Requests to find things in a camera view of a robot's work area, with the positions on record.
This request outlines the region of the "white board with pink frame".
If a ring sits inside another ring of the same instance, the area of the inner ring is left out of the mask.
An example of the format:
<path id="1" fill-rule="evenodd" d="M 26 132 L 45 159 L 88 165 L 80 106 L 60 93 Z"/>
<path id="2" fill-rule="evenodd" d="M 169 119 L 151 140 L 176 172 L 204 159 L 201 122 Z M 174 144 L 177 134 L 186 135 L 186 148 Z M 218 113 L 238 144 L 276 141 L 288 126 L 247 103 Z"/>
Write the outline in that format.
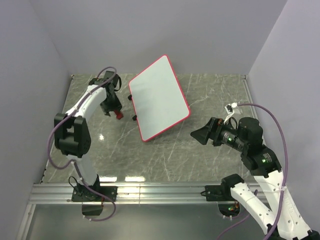
<path id="1" fill-rule="evenodd" d="M 191 110 L 168 55 L 128 83 L 141 140 L 148 142 L 187 119 Z"/>

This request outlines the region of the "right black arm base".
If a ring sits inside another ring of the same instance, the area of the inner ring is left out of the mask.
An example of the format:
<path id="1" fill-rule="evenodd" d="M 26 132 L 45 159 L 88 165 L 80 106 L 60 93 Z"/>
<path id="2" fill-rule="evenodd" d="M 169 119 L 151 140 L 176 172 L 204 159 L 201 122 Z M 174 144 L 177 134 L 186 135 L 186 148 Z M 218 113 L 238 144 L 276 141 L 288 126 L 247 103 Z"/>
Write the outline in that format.
<path id="1" fill-rule="evenodd" d="M 225 202 L 233 200 L 232 197 L 224 192 L 221 185 L 205 185 L 204 190 L 200 195 L 205 197 L 207 202 Z"/>

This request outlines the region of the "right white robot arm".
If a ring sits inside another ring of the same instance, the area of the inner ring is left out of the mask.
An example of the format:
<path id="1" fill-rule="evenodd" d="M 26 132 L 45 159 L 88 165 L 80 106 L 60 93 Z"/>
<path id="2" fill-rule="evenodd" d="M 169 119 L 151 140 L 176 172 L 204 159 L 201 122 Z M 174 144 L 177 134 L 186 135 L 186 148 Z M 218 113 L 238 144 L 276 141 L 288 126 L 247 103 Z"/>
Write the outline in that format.
<path id="1" fill-rule="evenodd" d="M 209 185 L 201 194 L 208 200 L 240 203 L 258 223 L 266 240 L 318 240 L 319 232 L 305 222 L 287 188 L 289 159 L 286 143 L 282 143 L 285 160 L 285 167 L 282 167 L 274 151 L 263 143 L 263 128 L 259 120 L 242 117 L 233 126 L 231 121 L 235 114 L 240 114 L 240 105 L 234 102 L 224 108 L 228 114 L 225 119 L 212 117 L 190 136 L 202 145 L 212 140 L 215 147 L 226 145 L 237 150 L 268 205 L 258 198 L 257 192 L 250 190 L 238 174 L 223 178 L 218 193 L 214 193 Z"/>

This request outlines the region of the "red and black eraser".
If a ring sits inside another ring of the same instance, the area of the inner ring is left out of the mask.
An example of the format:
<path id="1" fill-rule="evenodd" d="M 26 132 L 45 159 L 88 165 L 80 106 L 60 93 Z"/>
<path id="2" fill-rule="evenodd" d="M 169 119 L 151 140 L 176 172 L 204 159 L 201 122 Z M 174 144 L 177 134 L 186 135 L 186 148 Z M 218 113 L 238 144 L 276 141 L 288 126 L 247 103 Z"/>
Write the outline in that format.
<path id="1" fill-rule="evenodd" d="M 114 113 L 115 113 L 116 118 L 118 120 L 120 120 L 120 119 L 122 119 L 124 117 L 123 113 L 121 111 L 119 111 L 119 110 L 114 110 Z"/>

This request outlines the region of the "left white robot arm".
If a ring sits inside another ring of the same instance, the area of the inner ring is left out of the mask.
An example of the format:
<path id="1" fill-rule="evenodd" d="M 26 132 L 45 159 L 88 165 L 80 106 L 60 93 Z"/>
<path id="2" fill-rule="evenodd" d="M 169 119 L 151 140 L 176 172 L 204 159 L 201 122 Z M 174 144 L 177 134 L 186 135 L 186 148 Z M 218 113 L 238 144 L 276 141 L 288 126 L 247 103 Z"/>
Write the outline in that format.
<path id="1" fill-rule="evenodd" d="M 86 157 L 91 147 L 91 135 L 88 121 L 100 107 L 106 116 L 113 112 L 118 120 L 123 118 L 122 104 L 116 95 L 122 87 L 121 77 L 116 69 L 103 69 L 103 77 L 92 78 L 76 104 L 65 113 L 54 117 L 54 129 L 49 139 L 54 139 L 55 147 L 67 156 L 64 166 L 57 166 L 50 158 L 49 161 L 56 169 L 65 169 L 74 165 L 80 182 L 75 190 L 83 194 L 89 201 L 96 201 L 101 196 L 99 175 L 94 170 L 91 161 Z"/>

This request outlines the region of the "aluminium rail at table front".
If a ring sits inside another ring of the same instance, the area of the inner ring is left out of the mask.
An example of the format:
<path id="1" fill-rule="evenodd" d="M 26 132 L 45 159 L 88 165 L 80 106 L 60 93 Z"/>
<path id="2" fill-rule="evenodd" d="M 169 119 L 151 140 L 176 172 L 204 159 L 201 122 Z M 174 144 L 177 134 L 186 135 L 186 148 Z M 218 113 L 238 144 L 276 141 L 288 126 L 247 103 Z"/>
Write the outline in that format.
<path id="1" fill-rule="evenodd" d="M 207 185 L 218 182 L 103 182 L 104 187 L 116 186 L 117 205 L 175 205 L 175 204 L 207 204 L 201 195 Z M 76 202 L 72 200 L 73 188 L 68 183 L 34 184 L 29 196 L 29 204 L 43 205 L 99 205 L 94 202 Z"/>

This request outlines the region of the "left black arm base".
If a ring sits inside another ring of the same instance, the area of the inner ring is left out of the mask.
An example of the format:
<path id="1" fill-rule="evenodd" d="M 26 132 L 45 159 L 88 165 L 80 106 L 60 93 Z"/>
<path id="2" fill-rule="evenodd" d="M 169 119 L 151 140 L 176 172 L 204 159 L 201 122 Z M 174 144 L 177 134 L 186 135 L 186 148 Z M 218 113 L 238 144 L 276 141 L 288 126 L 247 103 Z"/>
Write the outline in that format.
<path id="1" fill-rule="evenodd" d="M 72 202 L 113 202 L 116 201 L 117 198 L 117 186 L 99 186 L 94 191 L 98 192 L 94 193 L 88 190 L 84 185 L 75 186 L 73 188 L 71 201 Z"/>

